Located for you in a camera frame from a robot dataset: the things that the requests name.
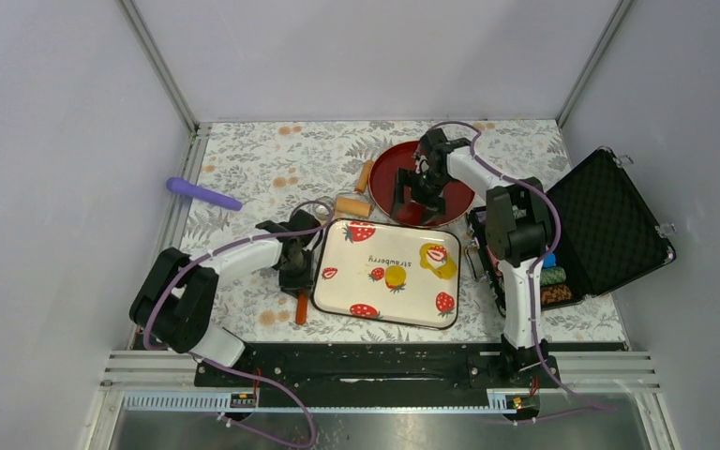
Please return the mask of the strawberry print tray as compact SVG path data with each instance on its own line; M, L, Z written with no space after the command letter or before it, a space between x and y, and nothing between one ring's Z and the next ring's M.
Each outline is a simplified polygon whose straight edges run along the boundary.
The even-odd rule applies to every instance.
M458 317L450 232L338 219L324 235L311 301L325 313L443 330Z

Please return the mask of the red round plate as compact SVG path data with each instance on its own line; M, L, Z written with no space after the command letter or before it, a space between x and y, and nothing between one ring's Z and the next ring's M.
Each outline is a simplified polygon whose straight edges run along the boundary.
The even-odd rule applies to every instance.
M413 227L421 227L420 220L425 212L423 205L411 202L410 190L405 188L405 206L395 215L393 214L393 200L395 189L395 176L398 169L414 170L413 158L417 141L402 142L385 150L375 160L370 176L369 188L371 198L377 208L394 222ZM446 214L431 220L427 228L441 227L461 218L471 209L475 193L460 182L448 184L443 191L446 201Z

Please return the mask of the orange handle metal scraper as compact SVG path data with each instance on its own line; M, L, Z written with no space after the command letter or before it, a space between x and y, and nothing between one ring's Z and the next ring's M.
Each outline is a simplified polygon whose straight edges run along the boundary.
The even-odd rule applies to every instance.
M297 325L304 325L307 322L308 317L308 291L300 291L297 294L297 303L295 309L294 323Z

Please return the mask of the purple handle tool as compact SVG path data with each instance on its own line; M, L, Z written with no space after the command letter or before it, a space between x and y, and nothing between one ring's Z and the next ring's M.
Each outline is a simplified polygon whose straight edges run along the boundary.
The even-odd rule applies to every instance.
M243 203L233 197L193 184L182 177L170 177L165 183L171 193L206 202L230 211L240 211Z

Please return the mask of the wooden dough roller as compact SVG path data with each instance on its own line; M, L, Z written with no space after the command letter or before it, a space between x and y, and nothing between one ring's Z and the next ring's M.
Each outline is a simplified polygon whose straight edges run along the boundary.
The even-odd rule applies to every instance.
M339 215L358 218L370 218L374 203L367 196L369 179L374 161L367 160L361 169L352 189L342 191L335 198L335 209Z

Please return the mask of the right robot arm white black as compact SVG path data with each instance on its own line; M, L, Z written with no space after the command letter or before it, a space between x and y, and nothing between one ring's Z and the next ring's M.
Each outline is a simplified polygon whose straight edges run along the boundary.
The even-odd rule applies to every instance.
M494 168L476 153L475 143L449 139L441 124L431 127L417 143L414 168L395 174L390 216L399 218L418 205L420 225L441 218L448 206L443 191L451 183L485 200L487 248L504 278L500 372L509 384L522 386L547 361L539 287L544 260L561 237L561 222L538 179L516 179Z

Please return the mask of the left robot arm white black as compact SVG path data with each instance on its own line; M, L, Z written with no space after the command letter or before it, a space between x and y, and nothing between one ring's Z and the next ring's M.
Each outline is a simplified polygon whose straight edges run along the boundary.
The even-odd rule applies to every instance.
M266 220L248 238L192 259L169 247L156 258L129 310L143 330L146 349L165 345L176 353L206 360L232 385L247 382L253 361L246 344L211 321L218 283L262 269L277 272L279 289L295 298L314 285L313 251L308 248L322 224L299 210L287 221Z

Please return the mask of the yellow dough lump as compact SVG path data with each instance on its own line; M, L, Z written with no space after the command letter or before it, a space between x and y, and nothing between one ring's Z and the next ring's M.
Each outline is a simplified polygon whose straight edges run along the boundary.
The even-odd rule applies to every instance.
M407 272L404 267L399 265L391 265L384 272L385 286L392 292L398 292L404 289L406 285Z

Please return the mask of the metal ring cutter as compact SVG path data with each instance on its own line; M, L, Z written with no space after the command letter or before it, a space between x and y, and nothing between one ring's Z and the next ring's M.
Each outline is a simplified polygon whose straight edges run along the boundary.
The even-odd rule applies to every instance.
M312 205L312 214L320 222L328 221L335 212L335 203L332 198L321 197Z

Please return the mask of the yellow dough scrap strip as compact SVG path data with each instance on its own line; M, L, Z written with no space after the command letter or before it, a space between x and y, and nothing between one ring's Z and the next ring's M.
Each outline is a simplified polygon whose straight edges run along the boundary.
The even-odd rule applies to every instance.
M454 278L458 266L448 249L440 244L424 244L419 250L419 263L423 269L443 280Z

